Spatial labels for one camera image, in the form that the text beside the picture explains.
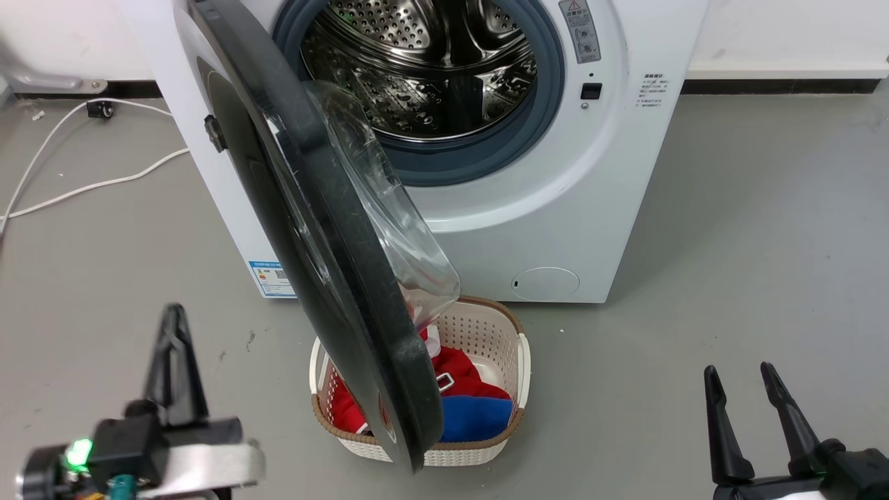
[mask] red cloth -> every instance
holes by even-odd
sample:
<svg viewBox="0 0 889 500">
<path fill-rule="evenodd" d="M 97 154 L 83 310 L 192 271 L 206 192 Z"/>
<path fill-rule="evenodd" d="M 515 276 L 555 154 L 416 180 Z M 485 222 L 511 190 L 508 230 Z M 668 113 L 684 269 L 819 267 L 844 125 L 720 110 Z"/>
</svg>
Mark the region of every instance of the red cloth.
<svg viewBox="0 0 889 500">
<path fill-rule="evenodd" d="M 453 386 L 442 392 L 442 396 L 509 399 L 509 394 L 500 387 L 482 382 L 475 365 L 459 349 L 442 347 L 441 354 L 432 359 L 432 367 L 436 370 L 436 376 L 448 373 L 453 378 Z M 361 408 L 355 404 L 342 379 L 333 390 L 331 417 L 333 426 L 346 432 L 359 432 L 366 423 Z"/>
</svg>

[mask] green led light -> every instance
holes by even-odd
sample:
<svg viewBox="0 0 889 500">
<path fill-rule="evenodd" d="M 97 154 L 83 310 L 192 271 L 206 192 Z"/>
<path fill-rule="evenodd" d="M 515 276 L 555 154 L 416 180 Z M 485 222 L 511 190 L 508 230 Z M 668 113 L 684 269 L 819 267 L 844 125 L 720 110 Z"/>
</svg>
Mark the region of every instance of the green led light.
<svg viewBox="0 0 889 500">
<path fill-rule="evenodd" d="M 71 443 L 68 452 L 65 453 L 68 469 L 74 472 L 86 472 L 86 460 L 90 457 L 90 450 L 92 450 L 92 441 L 87 438 Z"/>
</svg>

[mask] laundry basket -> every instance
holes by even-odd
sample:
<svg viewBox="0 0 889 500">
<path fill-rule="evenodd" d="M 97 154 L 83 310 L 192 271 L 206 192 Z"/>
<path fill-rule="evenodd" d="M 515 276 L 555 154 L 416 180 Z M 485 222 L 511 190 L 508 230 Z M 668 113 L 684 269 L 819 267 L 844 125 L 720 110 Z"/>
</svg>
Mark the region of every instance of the laundry basket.
<svg viewBox="0 0 889 500">
<path fill-rule="evenodd" d="M 497 385 L 513 401 L 507 429 L 484 441 L 437 443 L 425 455 L 425 465 L 479 465 L 496 457 L 522 423 L 531 384 L 531 350 L 518 318 L 500 303 L 463 296 L 436 321 L 441 343 L 460 349 L 478 369 L 482 381 Z M 312 407 L 318 422 L 352 453 L 391 462 L 373 436 L 337 429 L 332 424 L 333 391 L 341 383 L 336 367 L 316 339 L 308 368 Z"/>
</svg>

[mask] gray floor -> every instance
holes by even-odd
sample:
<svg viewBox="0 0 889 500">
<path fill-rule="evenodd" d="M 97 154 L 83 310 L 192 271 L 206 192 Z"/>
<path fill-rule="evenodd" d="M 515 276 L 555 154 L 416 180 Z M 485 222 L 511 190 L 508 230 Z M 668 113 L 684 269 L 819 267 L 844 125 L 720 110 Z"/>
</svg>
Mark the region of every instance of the gray floor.
<svg viewBox="0 0 889 500">
<path fill-rule="evenodd" d="M 0 113 L 0 200 L 68 107 Z M 38 109 L 46 116 L 32 121 Z M 181 147 L 168 118 L 138 109 L 77 122 L 19 207 Z M 240 416 L 267 452 L 268 480 L 245 498 L 709 497 L 710 363 L 744 453 L 760 475 L 785 472 L 763 359 L 821 437 L 889 452 L 887 195 L 887 85 L 873 96 L 682 98 L 610 302 L 515 308 L 533 347 L 519 433 L 489 466 L 408 478 L 318 426 L 305 315 L 260 299 L 180 157 L 10 223 L 0 485 L 31 447 L 84 436 L 138 395 L 169 301 L 188 309 L 212 412 Z"/>
</svg>

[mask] washing machine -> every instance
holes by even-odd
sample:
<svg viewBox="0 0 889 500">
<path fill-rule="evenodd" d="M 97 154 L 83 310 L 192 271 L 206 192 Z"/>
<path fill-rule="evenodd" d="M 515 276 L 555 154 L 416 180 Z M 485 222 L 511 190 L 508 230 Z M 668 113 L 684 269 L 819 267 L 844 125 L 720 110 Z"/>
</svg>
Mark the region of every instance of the washing machine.
<svg viewBox="0 0 889 500">
<path fill-rule="evenodd" d="M 295 296 L 211 140 L 187 3 L 121 3 L 257 287 Z M 243 2 L 293 85 L 330 82 L 357 100 L 463 293 L 530 302 L 608 296 L 707 4 Z"/>
</svg>

